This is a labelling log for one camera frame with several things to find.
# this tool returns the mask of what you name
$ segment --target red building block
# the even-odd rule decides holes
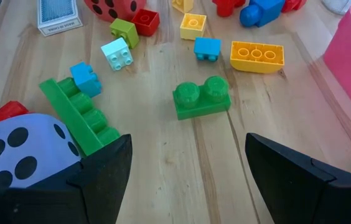
[[[98,18],[108,22],[113,22],[116,18],[131,21],[146,4],[146,0],[84,0],[84,2]]]
[[[139,35],[152,36],[159,27],[159,13],[140,9],[134,18],[131,20],[136,25]]]
[[[18,101],[10,101],[0,108],[0,121],[27,114],[29,111]]]
[[[240,7],[246,3],[246,0],[213,0],[217,5],[217,15],[228,17],[232,15],[234,7]]]
[[[306,2],[307,0],[286,0],[281,12],[285,13],[292,10],[299,10]]]

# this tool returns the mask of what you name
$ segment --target green building block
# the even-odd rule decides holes
[[[178,120],[226,111],[231,107],[228,82],[214,76],[204,85],[192,82],[181,83],[173,91]]]
[[[58,83],[51,78],[42,82],[40,89],[86,156],[120,137],[115,128],[108,127],[102,111],[94,108],[91,98],[77,88],[73,78]]]
[[[136,26],[132,22],[115,19],[110,25],[112,35],[117,39],[122,37],[129,48],[133,49],[139,42]]]

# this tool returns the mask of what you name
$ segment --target yellow building block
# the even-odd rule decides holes
[[[194,7],[194,0],[172,0],[171,4],[182,13],[187,13]]]
[[[283,46],[233,41],[230,61],[237,70],[273,73],[284,65]]]
[[[195,40],[196,37],[203,37],[206,28],[206,16],[185,13],[181,22],[181,38]]]

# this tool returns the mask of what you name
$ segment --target deck of playing cards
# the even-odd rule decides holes
[[[39,0],[37,23],[44,36],[83,25],[78,15],[76,0]]]

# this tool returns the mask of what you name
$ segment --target wood grain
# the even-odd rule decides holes
[[[351,101],[322,61],[339,16],[312,0],[262,27],[244,29],[216,15],[211,1],[195,0],[207,15],[206,37],[222,40],[215,63],[198,62],[194,42],[179,38],[183,14],[170,1],[148,0],[161,25],[131,51],[132,66],[113,72],[100,47],[113,40],[109,24],[78,1],[84,26],[43,37],[36,1],[0,7],[0,106],[18,100],[56,116],[38,84],[70,76],[90,63],[103,93],[94,102],[121,133],[133,136],[134,157],[118,223],[273,223],[244,152],[247,132],[285,144],[351,172]],[[284,46],[286,64],[274,74],[239,72],[229,62],[231,41]],[[230,84],[226,113],[178,121],[172,90],[212,75]]]

